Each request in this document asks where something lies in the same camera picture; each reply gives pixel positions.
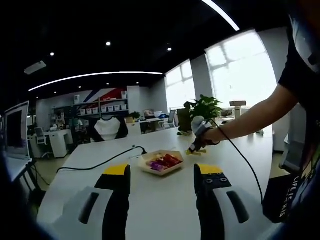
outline human arm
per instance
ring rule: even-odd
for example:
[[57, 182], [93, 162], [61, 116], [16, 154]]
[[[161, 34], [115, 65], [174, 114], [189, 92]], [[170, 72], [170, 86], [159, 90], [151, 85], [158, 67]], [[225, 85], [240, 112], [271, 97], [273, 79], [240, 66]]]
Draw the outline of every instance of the human arm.
[[[245, 114], [220, 128], [230, 139], [247, 136], [275, 123], [297, 103], [298, 99], [288, 89], [278, 85], [268, 99], [259, 102]], [[218, 128], [209, 130], [204, 138], [214, 143], [226, 140]]]

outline led light strip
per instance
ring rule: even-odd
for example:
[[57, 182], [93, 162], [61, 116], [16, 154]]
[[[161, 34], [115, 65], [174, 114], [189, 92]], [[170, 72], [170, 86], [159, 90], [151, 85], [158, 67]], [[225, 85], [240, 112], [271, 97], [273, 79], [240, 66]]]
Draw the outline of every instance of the led light strip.
[[150, 71], [110, 71], [110, 72], [98, 72], [98, 73], [90, 73], [90, 74], [84, 74], [84, 75], [79, 75], [79, 76], [71, 76], [71, 77], [66, 77], [62, 78], [59, 80], [47, 82], [45, 84], [36, 86], [34, 88], [29, 89], [29, 92], [39, 89], [41, 87], [50, 85], [50, 84], [55, 84], [61, 81], [69, 80], [69, 79], [77, 79], [77, 78], [83, 78], [83, 77], [89, 77], [89, 76], [97, 76], [97, 75], [109, 75], [109, 74], [150, 74], [150, 75], [163, 75], [161, 72], [150, 72]]
[[219, 7], [213, 1], [211, 1], [211, 0], [201, 0], [201, 1], [204, 2], [205, 4], [207, 4], [213, 10], [215, 10], [218, 14], [220, 14], [220, 16], [223, 17], [224, 20], [226, 20], [231, 25], [231, 27], [233, 27], [234, 30], [236, 30], [236, 31], [240, 30], [238, 25], [231, 19], [231, 17], [229, 17], [228, 14], [226, 14], [226, 12], [223, 11], [221, 9], [221, 7]]

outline desk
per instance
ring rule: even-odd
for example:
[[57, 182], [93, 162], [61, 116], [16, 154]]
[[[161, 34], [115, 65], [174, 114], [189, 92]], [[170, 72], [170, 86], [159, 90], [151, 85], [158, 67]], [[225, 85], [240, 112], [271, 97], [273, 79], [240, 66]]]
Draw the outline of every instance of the desk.
[[[183, 169], [169, 176], [151, 175], [137, 167], [138, 159], [133, 156], [140, 155], [141, 150], [136, 149], [90, 171], [62, 170], [55, 177], [42, 201], [37, 216], [38, 222], [50, 224], [56, 221], [63, 213], [64, 204], [85, 187], [95, 186], [105, 168], [126, 162], [131, 165], [130, 209], [126, 224], [126, 236], [129, 240], [200, 239], [201, 229], [194, 191], [196, 163], [220, 166], [233, 186], [240, 186], [257, 202], [260, 201], [254, 175], [231, 143], [223, 141], [217, 146], [209, 146], [206, 148], [207, 154], [201, 157], [186, 156], [185, 150], [195, 136], [177, 136], [177, 132], [177, 128], [171, 128], [78, 146], [64, 167], [92, 167], [130, 149], [133, 145], [142, 146], [147, 152], [160, 149], [180, 151], [185, 165]], [[252, 134], [233, 142], [251, 163], [265, 194], [272, 165], [272, 128], [265, 128], [264, 136]], [[271, 223], [268, 226], [260, 224], [259, 228], [269, 228], [270, 225]]]
[[18, 159], [12, 157], [6, 157], [5, 163], [8, 169], [8, 173], [11, 177], [12, 181], [15, 181], [20, 176], [22, 176], [27, 171], [27, 165], [31, 162], [30, 160], [26, 159]]
[[140, 121], [139, 123], [153, 123], [153, 122], [168, 122], [168, 118], [151, 118], [151, 119], [146, 119], [145, 121]]
[[[64, 158], [68, 154], [67, 145], [74, 143], [70, 129], [46, 131], [44, 135], [50, 139], [55, 158]], [[41, 158], [44, 152], [41, 150], [41, 147], [37, 145], [36, 135], [29, 136], [29, 140], [34, 157]]]

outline ceiling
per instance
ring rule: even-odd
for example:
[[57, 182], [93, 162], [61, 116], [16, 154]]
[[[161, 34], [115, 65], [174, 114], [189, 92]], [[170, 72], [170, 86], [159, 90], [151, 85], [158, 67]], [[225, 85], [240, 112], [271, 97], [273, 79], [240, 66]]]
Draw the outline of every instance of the ceiling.
[[[277, 0], [215, 0], [241, 31], [281, 27], [287, 18]], [[101, 75], [75, 78], [28, 92], [62, 78], [84, 74], [144, 71], [166, 73], [204, 49], [236, 34], [200, 0], [122, 0], [15, 6], [8, 9], [8, 43], [1, 56], [5, 102], [34, 101], [128, 85], [150, 86], [161, 75]], [[46, 67], [26, 75], [43, 61]]]

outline white chair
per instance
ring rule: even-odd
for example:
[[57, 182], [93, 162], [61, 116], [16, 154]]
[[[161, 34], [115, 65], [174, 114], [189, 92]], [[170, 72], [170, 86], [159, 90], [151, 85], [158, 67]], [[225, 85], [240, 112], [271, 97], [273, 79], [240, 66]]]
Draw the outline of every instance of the white chair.
[[[36, 144], [47, 146], [48, 145], [47, 137], [45, 136], [45, 132], [44, 132], [43, 128], [42, 127], [35, 127], [34, 131], [35, 131], [35, 135], [36, 135]], [[49, 152], [45, 152], [41, 156], [41, 158], [44, 158], [45, 156], [49, 157]]]
[[176, 127], [175, 115], [176, 115], [176, 110], [171, 110], [169, 114], [168, 122], [165, 122], [165, 121], [159, 122], [159, 124], [162, 124], [163, 129], [172, 129]]

